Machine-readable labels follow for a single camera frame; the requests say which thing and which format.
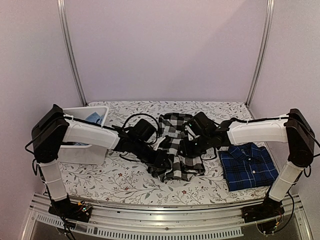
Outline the black white checkered shirt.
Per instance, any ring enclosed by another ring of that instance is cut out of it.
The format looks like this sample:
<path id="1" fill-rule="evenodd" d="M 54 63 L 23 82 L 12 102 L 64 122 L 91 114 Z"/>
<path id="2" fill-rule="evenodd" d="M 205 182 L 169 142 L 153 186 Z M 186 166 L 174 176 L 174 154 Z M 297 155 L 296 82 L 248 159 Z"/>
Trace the black white checkered shirt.
<path id="1" fill-rule="evenodd" d="M 149 166 L 147 172 L 152 177 L 159 179 L 161 182 L 169 180 L 190 181 L 195 176 L 202 176 L 205 173 L 205 166 L 200 157 L 188 158 L 180 155 L 180 142 L 188 138 L 183 132 L 183 125 L 193 116 L 184 113 L 166 113 L 161 114 L 158 118 L 159 136 L 169 138 L 166 146 L 159 148 L 169 154 L 171 163 L 170 169 L 159 169 Z"/>

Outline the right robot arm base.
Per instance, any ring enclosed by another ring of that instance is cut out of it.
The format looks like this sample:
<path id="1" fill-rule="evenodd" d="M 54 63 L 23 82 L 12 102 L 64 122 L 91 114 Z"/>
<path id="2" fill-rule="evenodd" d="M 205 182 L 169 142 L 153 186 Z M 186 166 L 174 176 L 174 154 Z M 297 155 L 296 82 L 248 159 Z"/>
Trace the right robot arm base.
<path id="1" fill-rule="evenodd" d="M 241 208 L 241 217 L 245 223 L 257 223 L 257 229 L 264 235 L 274 234 L 284 219 L 282 201 L 266 197 L 262 203 Z"/>

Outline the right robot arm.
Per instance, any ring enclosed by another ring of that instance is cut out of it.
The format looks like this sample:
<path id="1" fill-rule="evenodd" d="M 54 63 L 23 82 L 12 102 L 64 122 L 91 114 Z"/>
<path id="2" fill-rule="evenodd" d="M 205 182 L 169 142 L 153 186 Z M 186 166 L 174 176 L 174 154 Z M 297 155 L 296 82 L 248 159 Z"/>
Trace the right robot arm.
<path id="1" fill-rule="evenodd" d="M 259 206 L 262 218 L 269 218 L 278 210 L 278 203 L 314 160 L 315 134 L 296 108 L 275 117 L 253 120 L 231 118 L 221 123 L 209 119 L 203 112 L 183 124 L 186 137 L 179 145 L 179 153 L 187 158 L 199 157 L 208 149 L 235 147 L 247 143 L 282 143 L 288 145 L 288 159 L 271 185 L 267 199 Z"/>

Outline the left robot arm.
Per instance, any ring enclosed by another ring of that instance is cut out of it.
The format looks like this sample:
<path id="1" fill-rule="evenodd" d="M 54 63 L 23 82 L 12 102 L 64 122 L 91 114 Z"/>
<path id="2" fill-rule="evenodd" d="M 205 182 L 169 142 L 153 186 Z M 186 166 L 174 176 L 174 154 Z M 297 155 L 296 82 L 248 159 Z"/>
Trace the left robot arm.
<path id="1" fill-rule="evenodd" d="M 145 119 L 134 126 L 106 126 L 89 122 L 86 116 L 93 113 L 92 107 L 61 108 L 54 104 L 46 115 L 33 127 L 30 153 L 34 156 L 43 175 L 43 182 L 55 201 L 55 209 L 63 216 L 74 213 L 74 205 L 67 199 L 58 159 L 75 159 L 87 164 L 89 159 L 103 159 L 108 150 L 130 153 L 149 167 L 167 170 L 171 168 L 169 155 L 158 148 L 159 142 L 150 142 L 158 136 L 157 128 Z"/>

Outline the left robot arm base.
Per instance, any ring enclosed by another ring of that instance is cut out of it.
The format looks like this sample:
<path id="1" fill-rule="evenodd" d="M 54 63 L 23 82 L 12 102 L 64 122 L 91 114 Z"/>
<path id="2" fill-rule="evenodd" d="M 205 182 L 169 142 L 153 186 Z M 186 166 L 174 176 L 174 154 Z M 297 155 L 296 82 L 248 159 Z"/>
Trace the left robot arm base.
<path id="1" fill-rule="evenodd" d="M 64 219 L 88 223 L 92 210 L 91 203 L 85 203 L 83 200 L 73 203 L 67 195 L 63 200 L 51 200 L 48 212 Z"/>

